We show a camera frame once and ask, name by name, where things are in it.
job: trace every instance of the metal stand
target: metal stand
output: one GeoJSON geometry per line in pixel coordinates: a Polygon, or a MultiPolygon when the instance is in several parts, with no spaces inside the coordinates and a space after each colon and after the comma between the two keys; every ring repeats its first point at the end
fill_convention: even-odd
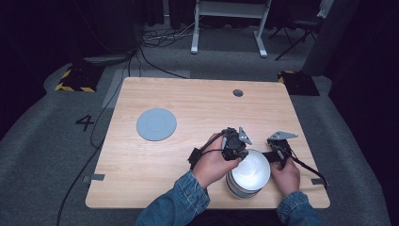
{"type": "Polygon", "coordinates": [[[227,3],[227,2],[207,2],[197,0],[195,27],[193,42],[191,44],[191,54],[196,54],[199,50],[200,39],[200,15],[241,17],[261,19],[259,30],[254,31],[255,41],[259,48],[261,57],[267,57],[266,50],[262,41],[264,23],[266,22],[272,0],[267,0],[266,4],[245,4],[245,3],[227,3]]]}

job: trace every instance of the yellow and black striped tape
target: yellow and black striped tape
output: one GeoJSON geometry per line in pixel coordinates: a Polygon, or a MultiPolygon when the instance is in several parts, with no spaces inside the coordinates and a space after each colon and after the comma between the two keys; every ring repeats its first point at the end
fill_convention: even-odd
{"type": "Polygon", "coordinates": [[[282,84],[284,84],[284,78],[282,76],[283,73],[295,73],[295,72],[293,72],[293,71],[282,71],[282,72],[279,72],[278,75],[277,75],[277,78],[279,79],[279,82],[282,83],[282,84]]]}
{"type": "Polygon", "coordinates": [[[64,86],[64,82],[68,79],[71,74],[72,69],[69,68],[59,80],[58,85],[56,86],[56,90],[65,90],[65,91],[86,91],[86,92],[95,92],[96,90],[90,87],[77,87],[77,86],[64,86]]]}

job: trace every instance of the gray carpet floor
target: gray carpet floor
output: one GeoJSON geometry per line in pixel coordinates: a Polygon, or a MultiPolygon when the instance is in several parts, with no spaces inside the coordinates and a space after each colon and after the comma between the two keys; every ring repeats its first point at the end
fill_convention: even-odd
{"type": "MultiPolygon", "coordinates": [[[[252,31],[209,29],[200,33],[199,52],[190,54],[191,37],[168,47],[145,48],[152,64],[168,71],[184,71],[193,79],[277,82],[277,73],[302,68],[313,39],[307,39],[284,56],[289,46],[281,31],[274,39],[263,32],[268,58],[258,54],[252,31]]],[[[295,39],[301,31],[289,31],[295,39]]],[[[154,70],[141,54],[131,70],[154,70]]],[[[107,67],[97,92],[55,91],[65,65],[43,84],[47,95],[32,105],[0,143],[0,225],[55,225],[60,204],[81,168],[100,145],[113,114],[104,107],[112,81],[125,63],[107,67]],[[75,124],[86,115],[96,121],[87,131],[75,124]]],[[[380,184],[359,146],[327,94],[330,81],[313,78],[320,96],[291,96],[318,169],[331,183],[327,194],[331,206],[317,210],[326,225],[390,225],[380,184]]],[[[90,175],[98,155],[83,175],[90,175]]],[[[88,185],[78,180],[62,211],[61,225],[134,225],[141,209],[90,209],[85,205],[88,185]]]]}

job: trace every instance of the denim jacket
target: denim jacket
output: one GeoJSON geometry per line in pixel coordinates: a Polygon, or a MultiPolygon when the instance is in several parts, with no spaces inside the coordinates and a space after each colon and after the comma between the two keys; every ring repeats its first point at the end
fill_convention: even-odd
{"type": "MultiPolygon", "coordinates": [[[[208,206],[207,190],[202,189],[192,171],[188,171],[174,187],[154,200],[138,217],[141,225],[186,225],[208,206]]],[[[278,209],[280,220],[287,225],[322,225],[320,217],[300,191],[285,197],[278,209]]]]}

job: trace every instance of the hand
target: hand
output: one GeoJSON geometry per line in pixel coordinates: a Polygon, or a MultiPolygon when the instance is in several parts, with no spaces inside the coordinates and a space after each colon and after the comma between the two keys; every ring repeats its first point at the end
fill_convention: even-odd
{"type": "Polygon", "coordinates": [[[241,161],[241,158],[226,161],[223,158],[222,151],[209,152],[210,150],[221,150],[222,141],[223,136],[209,145],[204,150],[203,156],[199,159],[197,165],[193,168],[194,176],[199,182],[199,185],[204,189],[211,183],[220,180],[228,171],[236,168],[241,161]]]}
{"type": "Polygon", "coordinates": [[[276,186],[284,197],[299,190],[300,172],[293,158],[287,159],[284,169],[277,169],[273,164],[270,165],[270,169],[276,186]]]}

